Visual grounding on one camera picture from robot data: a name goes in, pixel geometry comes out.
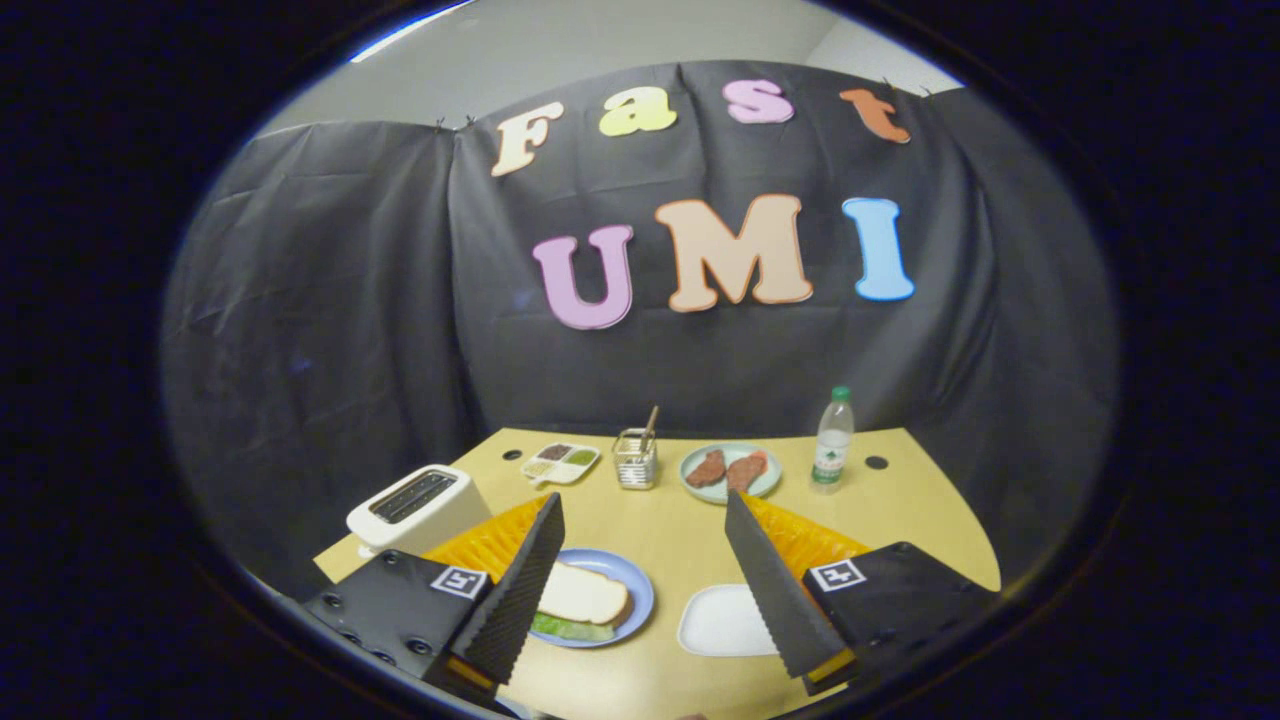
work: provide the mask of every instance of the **wire basket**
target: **wire basket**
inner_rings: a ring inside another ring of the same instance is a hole
[[[658,441],[646,428],[630,428],[613,441],[613,465],[618,484],[627,489],[649,489],[658,478]]]

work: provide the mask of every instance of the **bottle label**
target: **bottle label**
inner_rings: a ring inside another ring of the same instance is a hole
[[[819,483],[833,483],[840,479],[840,471],[845,468],[845,456],[849,447],[831,447],[822,443],[813,457],[813,479]]]

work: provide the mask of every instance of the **white wall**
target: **white wall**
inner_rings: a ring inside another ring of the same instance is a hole
[[[888,79],[895,87],[915,95],[963,87],[960,81],[924,58],[867,26],[846,19],[840,19],[831,28],[804,64]]]
[[[721,59],[886,76],[911,90],[929,83],[937,91],[950,81],[883,37],[803,0],[477,0],[358,64],[342,65],[260,132],[334,119],[434,124],[443,117],[445,127],[460,127],[466,115],[579,79]]]

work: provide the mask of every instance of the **yellow table surface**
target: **yellow table surface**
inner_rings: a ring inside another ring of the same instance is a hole
[[[703,657],[676,641],[689,598],[709,585],[745,583],[728,539],[724,506],[694,497],[680,480],[680,462],[713,441],[658,438],[653,489],[623,489],[609,454],[612,437],[502,429],[452,465],[475,480],[489,510],[559,492],[564,547],[618,553],[644,570],[657,600],[649,621],[631,637],[600,648],[572,650],[532,635],[499,694],[567,720],[675,720],[695,712],[709,720],[769,717],[810,698],[787,676],[778,656]],[[730,442],[737,438],[726,438]],[[594,468],[570,486],[534,489],[520,466],[552,442],[596,447]],[[872,548],[909,541],[987,589],[1000,589],[991,542],[964,498],[905,429],[854,436],[841,488],[829,496],[809,489],[814,438],[746,439],[782,464],[782,479],[765,498],[838,530]],[[521,450],[517,460],[503,452]],[[883,470],[868,456],[888,461]],[[338,582],[360,568],[360,542],[347,536],[315,562]],[[838,692],[828,691],[823,696]]]

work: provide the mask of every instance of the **light blue plate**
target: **light blue plate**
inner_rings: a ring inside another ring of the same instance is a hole
[[[780,479],[782,479],[782,464],[778,462],[778,459],[774,457],[768,450],[749,442],[717,442],[716,445],[699,447],[686,455],[684,461],[680,462],[680,484],[685,486],[685,489],[694,493],[694,496],[700,500],[714,502],[716,505],[728,505],[728,480],[721,479],[716,484],[700,488],[695,488],[689,484],[689,474],[701,465],[703,459],[707,457],[707,454],[713,450],[724,451],[726,469],[728,469],[735,460],[746,457],[755,451],[764,451],[764,454],[769,457],[769,466],[765,468],[764,474],[751,480],[751,484],[746,488],[748,495],[763,497],[778,484]]]
[[[532,630],[529,630],[530,635],[561,647],[602,647],[616,643],[639,630],[640,625],[644,625],[645,620],[648,620],[649,615],[653,612],[653,583],[649,582],[649,577],[644,574],[644,570],[636,568],[635,562],[631,562],[626,557],[605,552],[603,550],[572,547],[561,550],[557,560],[566,565],[573,565],[575,568],[599,573],[611,580],[618,580],[626,585],[627,592],[631,593],[631,602],[634,603],[631,615],[626,619],[626,621],[618,625],[616,630],[613,630],[613,639],[604,642],[593,643],[586,641],[567,641],[564,638],[548,635],[545,633],[535,633]]]

